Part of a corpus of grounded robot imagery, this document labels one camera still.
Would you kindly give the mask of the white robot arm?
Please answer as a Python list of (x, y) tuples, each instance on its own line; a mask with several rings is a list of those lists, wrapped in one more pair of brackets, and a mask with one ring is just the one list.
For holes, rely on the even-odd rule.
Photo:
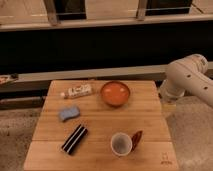
[(205, 75), (207, 69), (208, 61), (200, 54), (169, 63), (166, 79), (159, 88), (160, 96), (165, 102), (174, 103), (188, 91), (213, 108), (213, 80)]

